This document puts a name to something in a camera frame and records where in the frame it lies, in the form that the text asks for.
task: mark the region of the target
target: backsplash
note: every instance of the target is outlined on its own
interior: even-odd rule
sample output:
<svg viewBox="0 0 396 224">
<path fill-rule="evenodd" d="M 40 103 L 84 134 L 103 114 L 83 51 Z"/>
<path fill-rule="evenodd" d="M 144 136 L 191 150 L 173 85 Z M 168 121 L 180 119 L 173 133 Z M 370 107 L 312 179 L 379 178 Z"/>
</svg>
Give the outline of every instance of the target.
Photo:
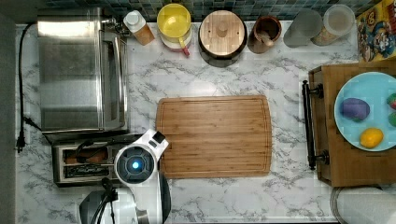
<svg viewBox="0 0 396 224">
<path fill-rule="evenodd" d="M 169 3 L 186 7 L 192 21 L 202 21 L 216 10 L 230 10 L 244 21 L 255 21 L 260 16 L 276 16 L 280 20 L 293 20 L 303 8 L 312 8 L 321 15 L 334 4 L 352 8 L 358 16 L 375 3 L 374 0 L 47 0 L 48 7 L 107 7 L 118 15 L 125 16 L 138 10 L 146 21 L 156 21 L 157 13 Z"/>
</svg>

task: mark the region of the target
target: yellow egg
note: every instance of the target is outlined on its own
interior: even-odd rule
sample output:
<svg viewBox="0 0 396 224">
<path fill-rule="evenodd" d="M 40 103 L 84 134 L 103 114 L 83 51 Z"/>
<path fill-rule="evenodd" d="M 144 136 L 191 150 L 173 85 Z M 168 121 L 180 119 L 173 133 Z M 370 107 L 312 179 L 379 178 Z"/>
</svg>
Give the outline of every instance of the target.
<svg viewBox="0 0 396 224">
<path fill-rule="evenodd" d="M 363 147 L 373 148 L 378 146 L 383 138 L 384 134 L 380 129 L 368 128 L 361 133 L 361 145 Z"/>
</svg>

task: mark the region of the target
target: brown cup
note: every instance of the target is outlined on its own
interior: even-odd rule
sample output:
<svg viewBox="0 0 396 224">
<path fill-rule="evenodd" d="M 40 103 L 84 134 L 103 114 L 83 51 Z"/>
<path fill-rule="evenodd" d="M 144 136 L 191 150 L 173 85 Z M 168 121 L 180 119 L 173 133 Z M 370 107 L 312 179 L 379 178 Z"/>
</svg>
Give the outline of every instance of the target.
<svg viewBox="0 0 396 224">
<path fill-rule="evenodd" d="M 281 33 L 282 26 L 277 18 L 272 16 L 259 17 L 248 36 L 247 47 L 253 53 L 264 53 L 274 45 Z"/>
</svg>

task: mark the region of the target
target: toaster oven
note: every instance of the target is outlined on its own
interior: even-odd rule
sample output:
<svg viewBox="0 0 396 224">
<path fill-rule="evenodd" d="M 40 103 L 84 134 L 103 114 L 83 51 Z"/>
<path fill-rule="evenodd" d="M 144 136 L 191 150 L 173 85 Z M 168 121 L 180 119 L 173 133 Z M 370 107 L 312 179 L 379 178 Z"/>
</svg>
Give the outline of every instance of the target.
<svg viewBox="0 0 396 224">
<path fill-rule="evenodd" d="M 38 15 L 43 134 L 127 130 L 127 46 L 101 8 Z"/>
</svg>

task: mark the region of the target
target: round canister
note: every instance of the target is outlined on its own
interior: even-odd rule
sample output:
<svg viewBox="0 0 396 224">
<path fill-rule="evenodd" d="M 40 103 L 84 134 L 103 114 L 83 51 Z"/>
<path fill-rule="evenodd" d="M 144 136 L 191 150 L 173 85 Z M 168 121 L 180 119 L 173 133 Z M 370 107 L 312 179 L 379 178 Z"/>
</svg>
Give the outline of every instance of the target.
<svg viewBox="0 0 396 224">
<path fill-rule="evenodd" d="M 247 40 L 246 25 L 237 15 L 226 10 L 207 15 L 198 32 L 201 57 L 216 67 L 235 63 Z"/>
<path fill-rule="evenodd" d="M 350 32 L 355 23 L 355 13 L 345 5 L 333 5 L 323 17 L 320 33 L 311 40 L 318 46 L 330 45 L 339 37 Z"/>
<path fill-rule="evenodd" d="M 264 53 L 274 45 L 274 42 L 280 37 L 281 33 L 282 25 L 276 17 L 259 17 L 247 38 L 247 47 L 253 53 Z M 268 38 L 271 42 L 265 41 L 264 38 Z"/>
</svg>

